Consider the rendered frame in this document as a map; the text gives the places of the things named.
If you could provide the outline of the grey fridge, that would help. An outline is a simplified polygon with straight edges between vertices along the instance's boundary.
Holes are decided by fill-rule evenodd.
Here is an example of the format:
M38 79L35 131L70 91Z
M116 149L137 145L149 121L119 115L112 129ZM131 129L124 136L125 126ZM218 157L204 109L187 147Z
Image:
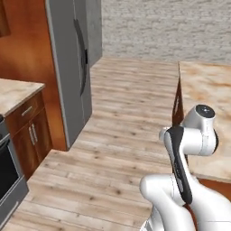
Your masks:
M92 115L86 0L46 0L51 49L71 147Z

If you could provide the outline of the brown wooden dining counter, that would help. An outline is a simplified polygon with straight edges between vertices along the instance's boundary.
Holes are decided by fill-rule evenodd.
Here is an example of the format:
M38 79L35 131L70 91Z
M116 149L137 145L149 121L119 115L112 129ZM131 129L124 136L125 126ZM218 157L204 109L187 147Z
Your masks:
M172 116L171 121L173 125L178 125L184 118L183 113L183 103L182 103L182 94L181 94L181 84L180 78L178 78L178 85L174 99L174 105L172 109ZM217 180L206 180L206 179L199 179L199 182L210 188L213 189L222 195L226 196L229 200L231 200L231 183L226 183Z

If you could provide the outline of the tall brown wooden panel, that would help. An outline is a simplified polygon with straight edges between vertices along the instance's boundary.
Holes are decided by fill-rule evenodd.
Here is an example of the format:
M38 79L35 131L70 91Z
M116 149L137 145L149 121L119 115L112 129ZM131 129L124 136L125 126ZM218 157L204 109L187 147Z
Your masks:
M0 78L43 83L52 146L67 142L45 0L0 0Z

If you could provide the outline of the black and grey oven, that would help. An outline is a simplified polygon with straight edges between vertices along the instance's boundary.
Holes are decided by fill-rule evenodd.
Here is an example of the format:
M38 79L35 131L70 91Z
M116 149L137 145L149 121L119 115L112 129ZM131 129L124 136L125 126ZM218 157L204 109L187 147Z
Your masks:
M0 114L0 231L28 192L5 118Z

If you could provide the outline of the brown wooden cupboard run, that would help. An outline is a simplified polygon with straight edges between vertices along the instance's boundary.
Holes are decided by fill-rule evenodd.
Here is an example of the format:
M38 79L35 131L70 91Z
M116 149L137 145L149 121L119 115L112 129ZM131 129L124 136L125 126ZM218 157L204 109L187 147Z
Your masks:
M24 177L28 180L51 150L51 135L42 93L14 109L5 118Z

